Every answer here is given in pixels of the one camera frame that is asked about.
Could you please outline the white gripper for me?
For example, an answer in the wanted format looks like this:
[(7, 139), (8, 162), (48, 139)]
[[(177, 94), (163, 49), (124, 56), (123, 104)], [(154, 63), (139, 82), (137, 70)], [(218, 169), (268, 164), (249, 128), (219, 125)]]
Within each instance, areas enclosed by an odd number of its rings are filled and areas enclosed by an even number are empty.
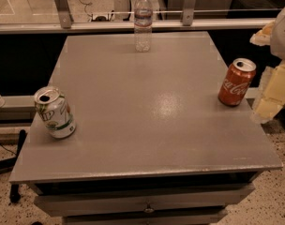
[(285, 8), (279, 12), (275, 22), (253, 34), (249, 42), (257, 46), (270, 45), (271, 54), (282, 59), (277, 67), (265, 68), (252, 105), (251, 120), (265, 124), (285, 106)]

